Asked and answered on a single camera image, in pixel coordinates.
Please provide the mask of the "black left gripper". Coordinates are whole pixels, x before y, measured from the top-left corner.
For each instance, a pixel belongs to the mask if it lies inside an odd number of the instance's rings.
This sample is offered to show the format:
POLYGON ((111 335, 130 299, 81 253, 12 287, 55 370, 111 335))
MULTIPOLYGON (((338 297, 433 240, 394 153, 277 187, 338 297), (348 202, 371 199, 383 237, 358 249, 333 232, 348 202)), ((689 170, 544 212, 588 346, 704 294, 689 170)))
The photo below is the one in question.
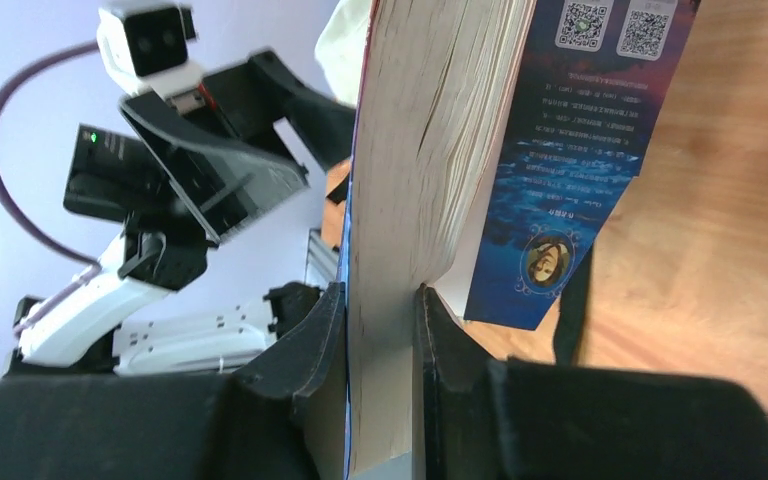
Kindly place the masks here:
POLYGON ((138 137, 81 124, 64 208, 129 234, 215 246, 308 187, 277 121, 325 172, 351 155, 355 109, 311 89, 271 49, 208 74, 201 93, 207 105, 197 92, 123 98, 138 137))

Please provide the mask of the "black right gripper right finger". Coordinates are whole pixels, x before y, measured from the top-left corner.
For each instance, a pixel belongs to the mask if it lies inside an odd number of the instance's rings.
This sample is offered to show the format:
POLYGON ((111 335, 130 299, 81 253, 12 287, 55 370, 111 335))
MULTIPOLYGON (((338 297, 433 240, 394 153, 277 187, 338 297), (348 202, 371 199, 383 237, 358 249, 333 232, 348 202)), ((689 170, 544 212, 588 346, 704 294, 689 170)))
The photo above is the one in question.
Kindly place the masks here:
POLYGON ((421 285, 413 324, 413 477, 502 479, 491 355, 437 291, 421 285))

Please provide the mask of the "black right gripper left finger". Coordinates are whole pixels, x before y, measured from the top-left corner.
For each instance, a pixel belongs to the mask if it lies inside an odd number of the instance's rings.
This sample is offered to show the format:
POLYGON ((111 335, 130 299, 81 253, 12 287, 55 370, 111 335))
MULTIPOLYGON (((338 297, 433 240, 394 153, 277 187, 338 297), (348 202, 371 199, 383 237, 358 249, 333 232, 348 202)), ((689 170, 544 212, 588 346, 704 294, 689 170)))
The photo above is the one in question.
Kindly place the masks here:
POLYGON ((297 326, 235 373, 242 478, 344 478, 345 324, 345 286, 331 283, 297 326))

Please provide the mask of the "beige canvas backpack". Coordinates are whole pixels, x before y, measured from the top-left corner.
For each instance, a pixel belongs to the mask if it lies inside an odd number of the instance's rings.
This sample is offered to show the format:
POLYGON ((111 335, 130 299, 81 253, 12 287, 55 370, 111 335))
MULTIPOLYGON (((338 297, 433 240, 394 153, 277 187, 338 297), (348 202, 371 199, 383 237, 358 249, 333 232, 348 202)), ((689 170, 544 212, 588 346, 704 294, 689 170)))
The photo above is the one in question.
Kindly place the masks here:
POLYGON ((374 5, 372 0, 340 0, 314 48, 334 97, 351 107, 358 104, 374 5))

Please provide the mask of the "blue sunset cover book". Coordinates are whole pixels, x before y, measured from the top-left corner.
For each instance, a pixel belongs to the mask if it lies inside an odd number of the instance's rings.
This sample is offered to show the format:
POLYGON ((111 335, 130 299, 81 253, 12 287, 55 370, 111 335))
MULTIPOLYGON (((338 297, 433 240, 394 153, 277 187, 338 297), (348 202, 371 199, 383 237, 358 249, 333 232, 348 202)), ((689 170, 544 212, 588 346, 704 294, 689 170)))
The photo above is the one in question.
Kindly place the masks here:
POLYGON ((578 360, 592 247, 643 165, 696 1, 375 1, 341 273, 347 475, 413 472, 415 293, 578 360))

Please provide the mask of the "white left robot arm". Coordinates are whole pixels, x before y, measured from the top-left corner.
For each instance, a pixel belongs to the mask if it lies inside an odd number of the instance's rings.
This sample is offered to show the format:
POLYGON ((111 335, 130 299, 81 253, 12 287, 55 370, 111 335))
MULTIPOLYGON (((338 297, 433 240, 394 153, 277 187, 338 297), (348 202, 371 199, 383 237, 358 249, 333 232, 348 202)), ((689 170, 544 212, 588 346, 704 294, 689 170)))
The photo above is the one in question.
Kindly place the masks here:
POLYGON ((210 74, 189 62, 119 82, 133 134, 80 128, 64 204, 120 223, 121 233, 62 293, 23 302, 11 372, 231 370, 285 336, 320 297, 292 282, 225 311, 131 322, 202 276, 210 250, 307 189, 278 121, 327 171, 351 153, 355 112, 309 88, 271 50, 210 74))

